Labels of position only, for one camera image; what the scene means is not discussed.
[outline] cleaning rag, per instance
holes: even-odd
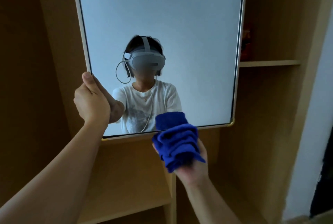
[[[165,130],[153,136],[152,141],[172,173],[195,159],[205,163],[198,147],[198,129],[189,124],[183,112],[167,112],[156,116],[156,129]]]

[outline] mirror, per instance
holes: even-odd
[[[230,123],[242,1],[77,0],[87,67],[122,110],[105,137],[155,131],[170,111]]]

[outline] left hand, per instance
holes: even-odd
[[[75,91],[74,103],[85,123],[102,123],[110,118],[110,105],[89,72],[82,74],[83,84]]]

